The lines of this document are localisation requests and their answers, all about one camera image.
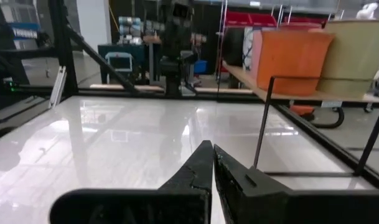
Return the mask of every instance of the blue sign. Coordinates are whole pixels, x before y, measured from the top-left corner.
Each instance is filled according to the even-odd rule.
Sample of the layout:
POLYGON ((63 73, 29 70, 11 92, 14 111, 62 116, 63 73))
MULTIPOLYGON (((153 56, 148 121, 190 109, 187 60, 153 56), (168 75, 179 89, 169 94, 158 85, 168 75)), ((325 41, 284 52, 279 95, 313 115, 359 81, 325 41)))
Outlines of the blue sign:
POLYGON ((14 32, 14 40, 36 39, 40 25, 30 22, 10 22, 9 25, 14 32))

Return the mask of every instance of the blue bin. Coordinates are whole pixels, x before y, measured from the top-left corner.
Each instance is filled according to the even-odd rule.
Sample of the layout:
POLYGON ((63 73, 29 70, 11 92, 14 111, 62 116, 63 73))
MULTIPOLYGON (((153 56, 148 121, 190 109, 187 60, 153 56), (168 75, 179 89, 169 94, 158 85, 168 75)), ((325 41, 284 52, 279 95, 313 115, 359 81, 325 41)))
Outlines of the blue bin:
POLYGON ((207 61, 198 60, 197 62, 195 62, 194 73, 195 74, 205 73, 206 68, 207 68, 207 61))

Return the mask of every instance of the black metal frame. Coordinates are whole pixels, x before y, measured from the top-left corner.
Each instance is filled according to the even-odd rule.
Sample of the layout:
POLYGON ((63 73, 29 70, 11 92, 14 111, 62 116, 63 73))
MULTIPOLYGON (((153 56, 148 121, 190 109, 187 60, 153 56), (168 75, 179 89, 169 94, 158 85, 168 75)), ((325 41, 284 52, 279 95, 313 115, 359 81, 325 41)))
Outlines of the black metal frame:
MULTIPOLYGON (((315 78, 315 77, 282 77, 282 76, 273 76, 269 80, 268 91, 265 99, 264 113, 263 118, 261 120, 261 128, 260 134, 258 137, 257 148, 256 148, 256 156, 254 161, 254 167, 257 168, 258 159, 260 158, 261 145, 263 143, 263 137, 266 127, 266 122, 268 119, 268 110, 270 106, 275 107, 279 112, 281 112, 285 117, 289 118, 296 126, 305 131, 310 137, 314 138, 319 144, 324 146, 330 153, 338 157, 344 163, 346 163, 351 169, 354 170, 353 173, 335 173, 333 176, 336 177, 363 177, 365 180, 369 181, 376 188, 379 188, 379 173, 375 170, 369 168, 366 165, 367 159, 373 149, 373 146, 377 140, 379 134, 379 116, 376 120, 375 126, 373 127, 372 133, 369 136, 368 142, 363 150, 363 154, 358 161, 354 156, 345 151, 345 149, 341 148, 336 143, 332 142, 330 139, 327 139, 323 134, 318 132, 318 130, 312 126, 308 121, 300 118, 298 115, 292 113, 287 106, 282 105, 312 105, 312 106, 321 106, 323 100, 291 100, 291 99, 274 99, 273 98, 273 87, 275 83, 275 79, 301 79, 301 80, 340 80, 340 81, 357 81, 357 82, 370 82, 371 80, 366 79, 347 79, 347 78, 315 78)), ((357 107, 364 108, 370 102, 364 101, 343 101, 341 107, 357 107)), ((372 103, 374 108, 379 108, 379 102, 372 103)), ((329 173, 306 173, 308 177, 331 177, 332 175, 329 173)))
MULTIPOLYGON (((110 97, 128 97, 128 98, 155 98, 155 99, 174 99, 173 97, 166 97, 162 92, 160 93, 144 93, 137 91, 135 87, 130 84, 126 77, 116 73, 114 69, 107 64, 107 62, 101 58, 94 50, 92 50, 87 43, 83 41, 68 24, 66 18, 65 6, 63 0, 49 0, 50 15, 52 20, 52 25, 55 34, 55 49, 52 53, 56 52, 56 55, 61 66, 66 66, 67 68, 67 79, 65 82, 65 88, 63 91, 64 98, 70 96, 110 96, 110 97), (111 75, 124 86, 124 90, 97 90, 92 88, 79 88, 77 85, 77 78, 75 74, 75 66, 72 54, 72 45, 70 39, 75 41, 79 46, 81 46, 97 63, 105 67, 111 75)), ((286 106, 280 106, 281 104, 290 105, 291 103, 301 104, 301 105, 321 105, 321 100, 290 100, 290 99, 272 99, 272 89, 274 85, 274 80, 279 77, 272 77, 269 83, 268 92, 265 102, 258 98, 256 95, 246 95, 246 94, 233 94, 233 93, 199 93, 195 97, 181 97, 180 100, 213 100, 224 103, 265 103, 263 119, 261 122, 260 137, 257 144, 256 158, 260 156, 260 150, 264 135, 264 130, 266 126, 266 120, 268 117, 268 110, 270 106, 275 107, 281 114, 283 114, 287 119, 291 120, 297 127, 304 130, 311 138, 316 140, 320 145, 324 146, 330 153, 339 158, 342 162, 347 164, 354 173, 330 173, 330 172, 266 172, 273 176, 290 176, 290 177, 352 177, 352 176, 362 176, 364 179, 369 181, 372 185, 379 188, 379 173, 375 172, 373 169, 365 165, 367 158, 373 148, 379 132, 379 118, 371 133, 368 144, 364 150, 363 156, 358 162, 358 159, 353 155, 349 154, 345 149, 338 146, 336 143, 331 141, 329 138, 321 134, 313 125, 304 119, 300 118, 292 111, 290 111, 286 106)), ((17 86, 15 93, 24 93, 28 95, 50 95, 52 88, 50 86, 17 86)), ((343 107, 363 107, 367 103, 364 102, 343 102, 343 107)), ((379 108, 379 103, 374 103, 373 107, 379 108)))

